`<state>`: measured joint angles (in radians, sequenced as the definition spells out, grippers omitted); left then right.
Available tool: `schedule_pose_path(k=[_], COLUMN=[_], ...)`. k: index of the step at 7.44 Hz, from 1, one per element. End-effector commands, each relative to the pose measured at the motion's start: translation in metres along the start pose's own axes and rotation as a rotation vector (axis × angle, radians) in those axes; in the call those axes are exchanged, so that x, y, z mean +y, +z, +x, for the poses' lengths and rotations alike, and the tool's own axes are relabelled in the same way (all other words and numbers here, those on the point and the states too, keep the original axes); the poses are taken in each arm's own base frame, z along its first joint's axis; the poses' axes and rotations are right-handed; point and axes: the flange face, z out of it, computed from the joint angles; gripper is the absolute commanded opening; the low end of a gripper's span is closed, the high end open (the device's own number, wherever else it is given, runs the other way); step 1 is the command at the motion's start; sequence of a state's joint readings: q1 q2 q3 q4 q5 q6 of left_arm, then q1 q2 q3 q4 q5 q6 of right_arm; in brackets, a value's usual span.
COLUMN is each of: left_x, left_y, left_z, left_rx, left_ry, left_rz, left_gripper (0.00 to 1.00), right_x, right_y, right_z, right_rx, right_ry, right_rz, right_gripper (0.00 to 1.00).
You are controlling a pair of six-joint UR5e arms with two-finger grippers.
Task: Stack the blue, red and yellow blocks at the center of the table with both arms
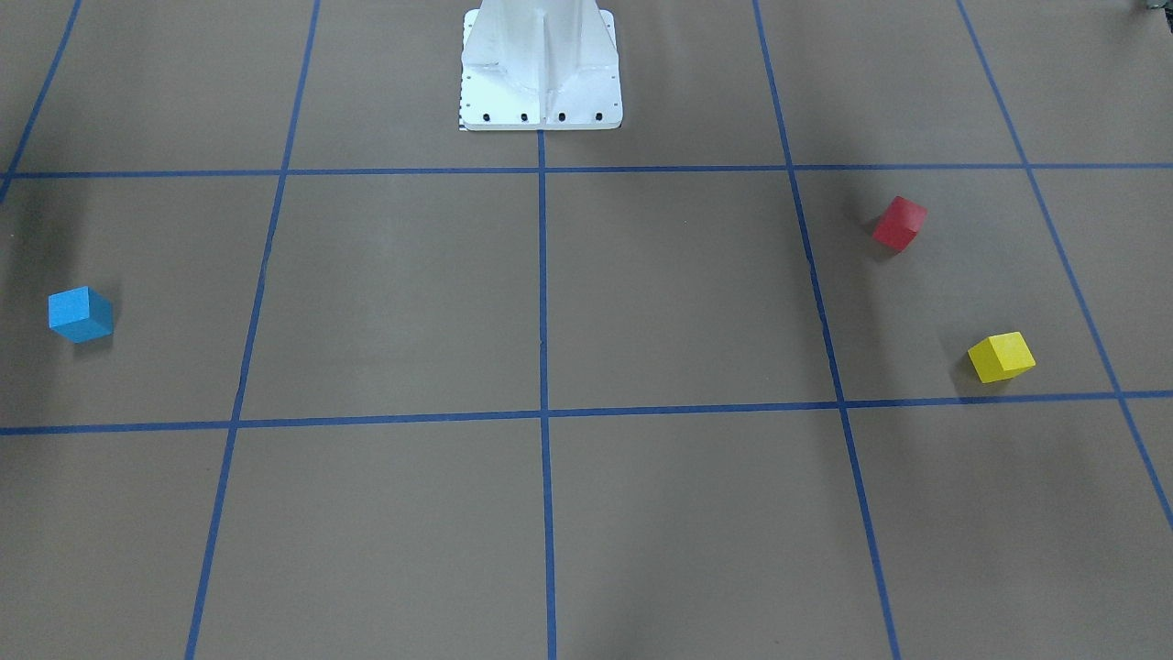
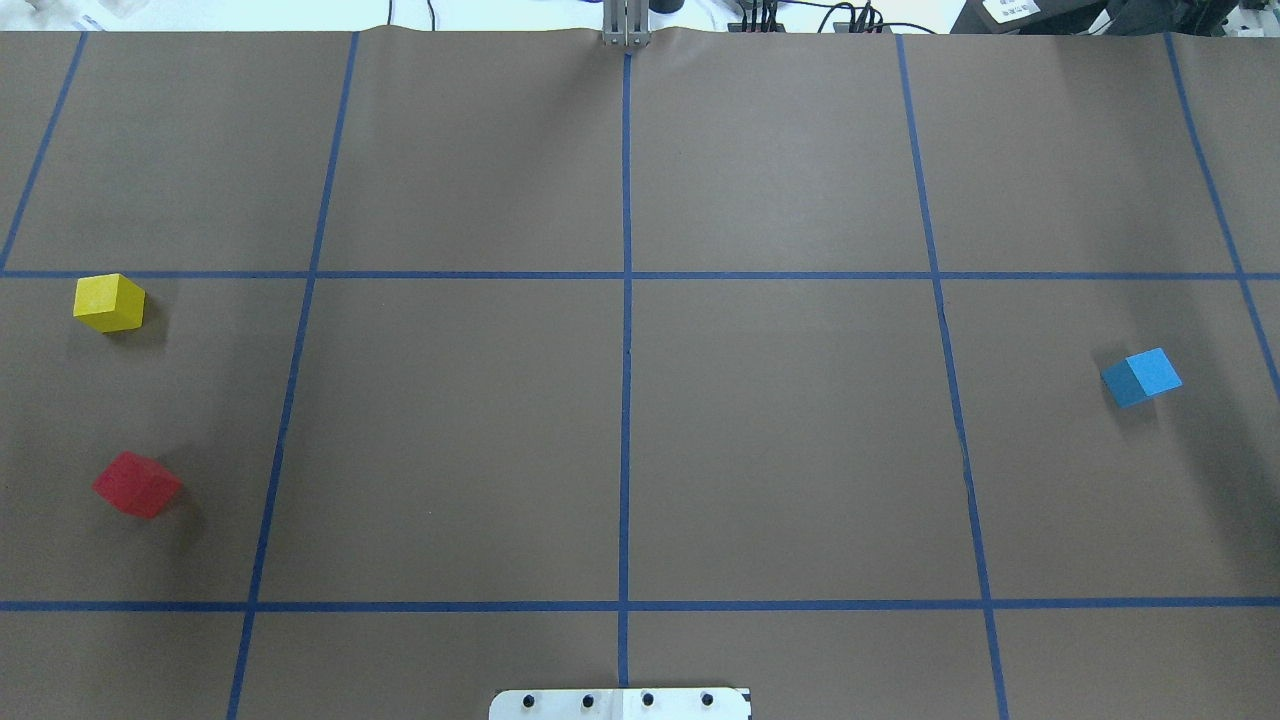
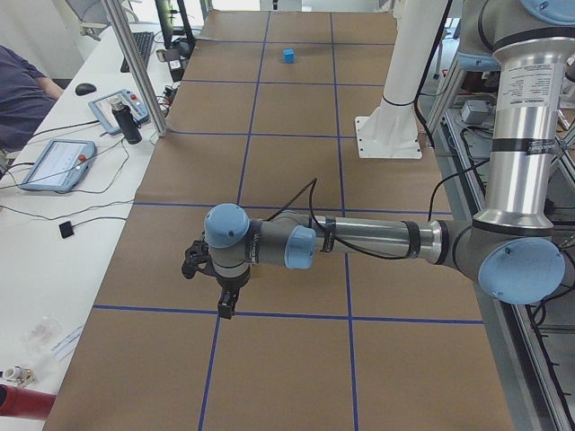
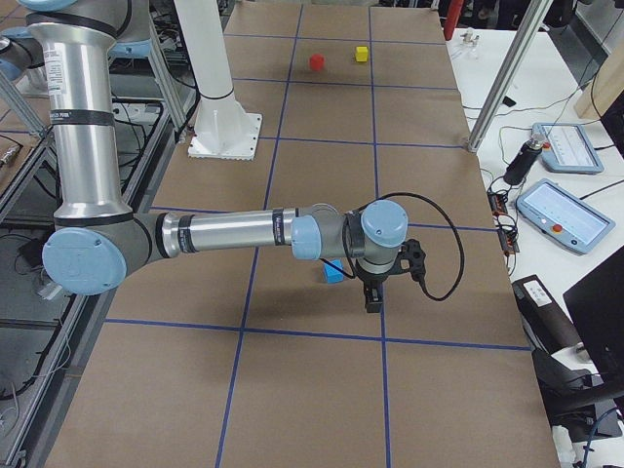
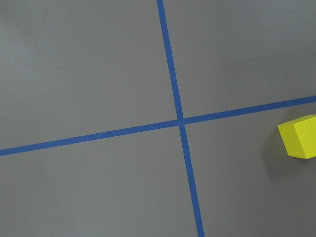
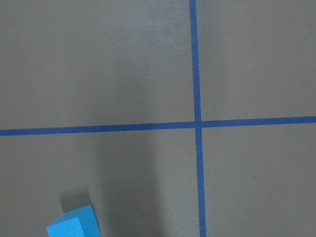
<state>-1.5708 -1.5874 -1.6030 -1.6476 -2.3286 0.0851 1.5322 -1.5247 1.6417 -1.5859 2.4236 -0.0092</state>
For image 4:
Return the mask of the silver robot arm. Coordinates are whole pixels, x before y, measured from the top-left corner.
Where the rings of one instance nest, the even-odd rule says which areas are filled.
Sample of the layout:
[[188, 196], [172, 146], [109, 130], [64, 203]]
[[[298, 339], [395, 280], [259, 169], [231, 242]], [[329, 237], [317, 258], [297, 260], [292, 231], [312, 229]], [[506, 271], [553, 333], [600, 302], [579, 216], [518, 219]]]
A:
[[58, 152], [62, 202], [42, 258], [66, 290], [117, 288], [141, 267], [201, 251], [288, 246], [298, 259], [343, 257], [364, 285], [370, 312], [383, 282], [407, 270], [408, 217], [392, 201], [354, 212], [326, 204], [246, 213], [136, 214], [123, 200], [108, 57], [117, 41], [148, 29], [139, 1], [30, 1], [29, 33], [39, 42]]

